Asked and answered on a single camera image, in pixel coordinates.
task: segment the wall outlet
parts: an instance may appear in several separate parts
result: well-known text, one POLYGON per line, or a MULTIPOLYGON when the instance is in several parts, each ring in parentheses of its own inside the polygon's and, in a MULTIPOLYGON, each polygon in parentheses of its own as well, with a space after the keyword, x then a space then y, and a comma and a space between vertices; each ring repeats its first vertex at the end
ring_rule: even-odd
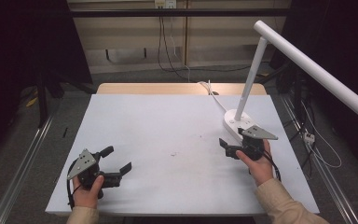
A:
POLYGON ((166 0, 155 0, 155 8, 165 8, 166 0))
POLYGON ((165 8, 176 8, 176 0, 165 0, 165 8))
POLYGON ((304 141, 306 143, 314 143, 315 142, 315 135, 311 134, 311 133, 304 133, 304 141))

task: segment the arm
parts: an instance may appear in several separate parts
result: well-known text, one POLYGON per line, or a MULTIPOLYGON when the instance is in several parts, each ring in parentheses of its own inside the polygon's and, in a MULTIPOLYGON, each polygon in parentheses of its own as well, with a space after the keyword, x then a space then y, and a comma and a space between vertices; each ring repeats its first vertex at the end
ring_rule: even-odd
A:
POLYGON ((103 176, 98 176, 90 190, 80 185, 77 176, 73 179, 75 207, 67 220, 67 224, 98 223, 99 212, 97 210, 98 192, 103 185, 103 176))
MULTIPOLYGON (((264 140, 264 148, 270 154, 269 142, 264 140)), ((249 167, 257 184, 256 197, 273 223, 327 223, 321 217, 308 211, 300 202, 292 199, 282 183, 272 175, 272 165, 262 157, 252 161, 243 152, 237 156, 249 167)))

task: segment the human hand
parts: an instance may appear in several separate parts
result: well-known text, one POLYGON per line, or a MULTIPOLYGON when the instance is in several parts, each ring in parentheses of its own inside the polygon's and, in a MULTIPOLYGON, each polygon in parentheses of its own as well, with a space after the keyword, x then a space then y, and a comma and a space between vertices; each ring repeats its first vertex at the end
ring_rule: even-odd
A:
POLYGON ((74 177, 73 184, 74 184, 74 189, 78 188, 74 192, 75 206, 82 206, 82 207, 96 209, 98 203, 98 192, 100 191, 103 185, 103 176, 99 175, 95 179, 91 189, 85 189, 83 186, 81 186, 77 176, 74 177))
MULTIPOLYGON (((264 139, 263 142, 264 149, 267 151, 268 154, 271 154, 269 141, 264 139)), ((236 154, 238 158, 240 158, 240 160, 242 160, 249 167, 251 175, 255 179, 255 183, 257 184, 257 186, 260 186, 264 182, 273 178, 272 164, 265 157, 261 157, 258 161, 252 161, 242 151, 237 150, 236 154)))

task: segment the beige sleeve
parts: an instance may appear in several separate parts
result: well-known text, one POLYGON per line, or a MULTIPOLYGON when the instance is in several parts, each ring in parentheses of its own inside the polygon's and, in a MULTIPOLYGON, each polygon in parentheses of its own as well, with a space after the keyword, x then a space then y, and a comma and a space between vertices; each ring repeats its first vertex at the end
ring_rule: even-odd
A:
POLYGON ((67 224, 96 224, 98 223, 99 212, 97 209, 75 206, 67 224))
POLYGON ((272 223, 328 223, 292 199, 282 183, 272 178, 260 185, 255 195, 272 223))

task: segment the table surface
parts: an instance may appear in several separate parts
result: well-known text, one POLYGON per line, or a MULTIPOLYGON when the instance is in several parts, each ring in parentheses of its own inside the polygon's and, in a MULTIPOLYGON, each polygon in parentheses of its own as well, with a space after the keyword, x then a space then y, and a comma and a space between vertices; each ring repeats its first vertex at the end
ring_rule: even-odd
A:
MULTIPOLYGON (((222 94, 216 97, 224 106, 235 108, 243 84, 213 84, 212 88, 222 94)), ((270 97, 261 85, 254 85, 255 89, 261 93, 249 97, 245 112, 279 136, 270 145, 283 184, 295 200, 318 213, 270 97)), ((223 116, 224 110, 200 84, 101 85, 91 98, 46 211, 69 215, 66 173, 83 148, 93 153, 114 146, 115 152, 101 159, 101 170, 116 172, 129 161, 132 170, 123 176, 119 188, 103 190, 102 214, 227 217, 265 213, 254 196, 255 182, 246 166, 227 158, 218 146, 219 137, 229 144, 236 142, 223 127, 223 116), (176 94, 168 94, 167 86, 176 94), (149 94, 139 94, 142 88, 149 94), (195 93, 180 93, 186 88, 195 93)))
MULTIPOLYGON (((212 83, 212 91, 220 95, 241 95, 244 84, 212 83)), ((104 83, 97 94, 195 94, 205 95, 208 91, 199 83, 104 83)), ((261 84, 254 84, 251 95, 266 95, 261 84)))

